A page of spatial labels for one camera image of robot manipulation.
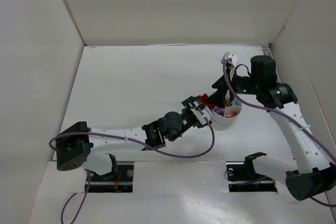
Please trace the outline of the white divided round container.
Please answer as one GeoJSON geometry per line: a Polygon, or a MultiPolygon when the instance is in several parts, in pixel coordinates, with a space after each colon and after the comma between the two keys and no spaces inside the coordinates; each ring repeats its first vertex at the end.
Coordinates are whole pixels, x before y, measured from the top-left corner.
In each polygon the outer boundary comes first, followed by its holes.
{"type": "Polygon", "coordinates": [[[213,127],[216,130],[223,131],[233,124],[238,118],[242,110],[242,103],[236,98],[230,99],[230,94],[227,92],[224,100],[224,107],[214,106],[212,119],[213,127]]]}

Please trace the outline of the red sloped lego piece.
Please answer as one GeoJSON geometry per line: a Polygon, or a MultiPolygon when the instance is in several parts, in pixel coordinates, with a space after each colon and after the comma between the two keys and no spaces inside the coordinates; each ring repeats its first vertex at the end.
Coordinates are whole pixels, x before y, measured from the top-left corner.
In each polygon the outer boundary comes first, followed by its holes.
{"type": "Polygon", "coordinates": [[[225,118],[234,118],[234,117],[236,117],[237,115],[238,115],[237,112],[233,112],[232,114],[227,114],[227,115],[225,115],[225,118]]]}

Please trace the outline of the purple lego block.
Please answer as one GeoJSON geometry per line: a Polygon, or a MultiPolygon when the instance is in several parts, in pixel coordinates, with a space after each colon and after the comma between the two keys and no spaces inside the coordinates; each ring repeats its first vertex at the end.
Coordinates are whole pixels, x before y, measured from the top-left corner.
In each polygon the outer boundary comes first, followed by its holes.
{"type": "Polygon", "coordinates": [[[217,114],[221,114],[221,113],[222,113],[222,108],[215,106],[215,107],[213,108],[213,111],[214,111],[215,113],[217,113],[217,114]]]}

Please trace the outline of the teal and red lego stack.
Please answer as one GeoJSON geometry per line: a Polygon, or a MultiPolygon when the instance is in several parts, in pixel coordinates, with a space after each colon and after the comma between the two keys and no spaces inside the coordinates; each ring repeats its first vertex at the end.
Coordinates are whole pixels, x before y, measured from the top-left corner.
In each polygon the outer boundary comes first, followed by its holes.
{"type": "Polygon", "coordinates": [[[208,95],[204,93],[203,95],[199,95],[197,99],[203,106],[209,106],[209,103],[206,101],[207,98],[208,98],[208,95]]]}

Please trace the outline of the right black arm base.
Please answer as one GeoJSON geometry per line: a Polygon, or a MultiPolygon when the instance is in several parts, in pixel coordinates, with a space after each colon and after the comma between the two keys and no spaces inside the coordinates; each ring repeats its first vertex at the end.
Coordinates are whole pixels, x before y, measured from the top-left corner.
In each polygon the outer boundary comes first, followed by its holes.
{"type": "Polygon", "coordinates": [[[230,193],[277,192],[273,179],[255,172],[253,160],[261,156],[266,154],[257,152],[246,156],[243,161],[226,162],[224,177],[230,193]]]}

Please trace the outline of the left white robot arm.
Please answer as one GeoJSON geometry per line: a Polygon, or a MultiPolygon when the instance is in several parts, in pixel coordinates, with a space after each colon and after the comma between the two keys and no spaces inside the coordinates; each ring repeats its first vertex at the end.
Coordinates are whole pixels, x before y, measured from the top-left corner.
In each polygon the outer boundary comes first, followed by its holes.
{"type": "Polygon", "coordinates": [[[82,167],[101,176],[118,173],[115,150],[155,151],[161,153],[166,142],[173,142],[192,127],[209,126],[214,118],[201,97],[189,97],[182,102],[181,113],[165,116],[141,127],[121,130],[89,128],[80,121],[56,136],[50,145],[55,147],[58,171],[82,167]]]}

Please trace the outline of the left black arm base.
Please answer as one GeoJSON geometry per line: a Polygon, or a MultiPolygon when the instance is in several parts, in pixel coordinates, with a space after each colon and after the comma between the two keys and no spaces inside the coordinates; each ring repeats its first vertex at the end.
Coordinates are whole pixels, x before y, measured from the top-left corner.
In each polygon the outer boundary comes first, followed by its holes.
{"type": "Polygon", "coordinates": [[[109,154],[107,173],[97,174],[90,170],[90,178],[86,179],[85,190],[89,193],[132,193],[134,178],[134,162],[117,161],[109,154]]]}

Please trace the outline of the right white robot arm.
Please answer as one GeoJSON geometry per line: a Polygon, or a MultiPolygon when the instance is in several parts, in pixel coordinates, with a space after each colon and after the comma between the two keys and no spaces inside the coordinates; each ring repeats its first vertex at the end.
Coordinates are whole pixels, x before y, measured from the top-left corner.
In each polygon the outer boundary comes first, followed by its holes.
{"type": "Polygon", "coordinates": [[[246,76],[239,76],[238,57],[227,52],[223,56],[223,75],[212,85],[216,91],[205,102],[215,114],[237,116],[238,103],[268,112],[282,131],[295,167],[290,167],[259,152],[245,157],[244,167],[249,178],[264,175],[286,185],[298,201],[325,193],[335,187],[335,156],[315,138],[305,122],[298,98],[292,88],[280,83],[276,62],[267,55],[250,60],[246,76]]]}

